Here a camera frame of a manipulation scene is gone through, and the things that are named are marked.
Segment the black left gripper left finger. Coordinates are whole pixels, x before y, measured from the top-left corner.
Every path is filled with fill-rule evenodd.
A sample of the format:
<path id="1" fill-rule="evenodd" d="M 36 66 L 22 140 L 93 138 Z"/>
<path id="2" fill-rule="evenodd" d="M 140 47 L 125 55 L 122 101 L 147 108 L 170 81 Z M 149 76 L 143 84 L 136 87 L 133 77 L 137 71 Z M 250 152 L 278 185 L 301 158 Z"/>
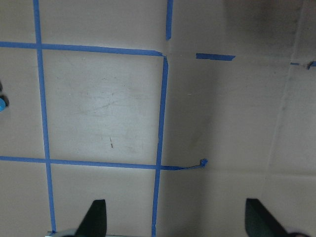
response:
<path id="1" fill-rule="evenodd" d="M 94 200 L 75 232 L 76 237 L 105 237 L 107 212 L 104 199 Z"/>

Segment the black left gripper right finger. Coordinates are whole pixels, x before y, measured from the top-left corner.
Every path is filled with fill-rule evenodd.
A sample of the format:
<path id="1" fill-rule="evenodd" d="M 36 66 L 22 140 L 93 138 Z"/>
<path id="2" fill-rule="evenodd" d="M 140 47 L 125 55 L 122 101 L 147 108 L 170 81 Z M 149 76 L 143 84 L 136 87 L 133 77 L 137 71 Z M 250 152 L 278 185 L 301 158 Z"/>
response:
<path id="1" fill-rule="evenodd" d="M 245 230 L 249 237 L 285 237 L 285 228 L 256 198 L 245 203 Z"/>

